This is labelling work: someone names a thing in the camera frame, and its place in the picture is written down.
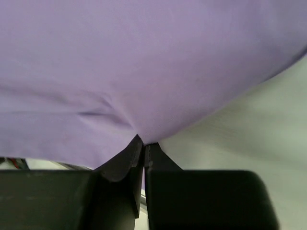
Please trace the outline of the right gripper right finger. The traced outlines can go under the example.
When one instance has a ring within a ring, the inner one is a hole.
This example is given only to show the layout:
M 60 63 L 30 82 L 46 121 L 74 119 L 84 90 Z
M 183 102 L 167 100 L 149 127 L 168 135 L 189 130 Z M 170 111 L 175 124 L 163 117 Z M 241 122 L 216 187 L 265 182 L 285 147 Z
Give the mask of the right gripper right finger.
M 152 230 L 277 230 L 261 178 L 246 170 L 183 170 L 155 143 L 145 147 Z

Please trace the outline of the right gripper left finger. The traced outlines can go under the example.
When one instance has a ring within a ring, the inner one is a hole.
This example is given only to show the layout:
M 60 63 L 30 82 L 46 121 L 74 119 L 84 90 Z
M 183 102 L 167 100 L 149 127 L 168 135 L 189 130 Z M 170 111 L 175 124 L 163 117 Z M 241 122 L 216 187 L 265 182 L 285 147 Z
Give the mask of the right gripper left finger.
M 94 170 L 1 170 L 3 230 L 132 230 L 140 214 L 143 143 Z

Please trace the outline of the purple t shirt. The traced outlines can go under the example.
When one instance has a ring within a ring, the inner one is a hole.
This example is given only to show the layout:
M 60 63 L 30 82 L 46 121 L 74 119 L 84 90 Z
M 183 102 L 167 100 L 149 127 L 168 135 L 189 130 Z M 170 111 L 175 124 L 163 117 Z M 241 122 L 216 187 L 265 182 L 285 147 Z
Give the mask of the purple t shirt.
M 97 167 L 139 135 L 183 167 L 307 173 L 304 0 L 3 0 L 0 153 Z

